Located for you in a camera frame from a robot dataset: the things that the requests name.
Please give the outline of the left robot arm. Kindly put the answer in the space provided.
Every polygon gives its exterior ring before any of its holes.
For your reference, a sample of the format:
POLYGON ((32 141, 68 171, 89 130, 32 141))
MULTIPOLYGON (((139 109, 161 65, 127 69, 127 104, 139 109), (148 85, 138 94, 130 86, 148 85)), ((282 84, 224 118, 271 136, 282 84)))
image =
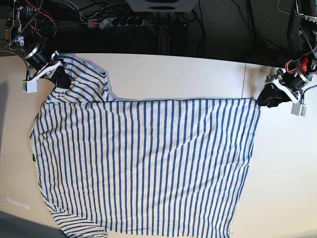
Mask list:
POLYGON ((317 73, 317 2, 293 1, 287 29, 290 50, 294 49, 291 36, 294 22, 298 23, 299 51, 285 63, 283 69, 279 68, 266 77, 257 99, 260 107, 273 108, 292 102, 296 109, 304 109, 305 94, 317 87, 306 87, 317 73))

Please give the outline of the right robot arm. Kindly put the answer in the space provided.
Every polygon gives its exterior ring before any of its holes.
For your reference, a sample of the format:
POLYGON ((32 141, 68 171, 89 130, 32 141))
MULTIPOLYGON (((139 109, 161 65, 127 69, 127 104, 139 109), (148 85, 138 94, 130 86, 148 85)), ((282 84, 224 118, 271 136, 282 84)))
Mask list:
POLYGON ((22 91, 37 92, 41 78, 56 87, 68 89, 71 79, 65 72, 65 62, 59 59, 59 51, 48 45, 48 40, 57 33, 56 22, 46 10, 54 6, 52 1, 9 0, 8 20, 5 24, 5 43, 0 51, 20 57, 26 66, 22 91))

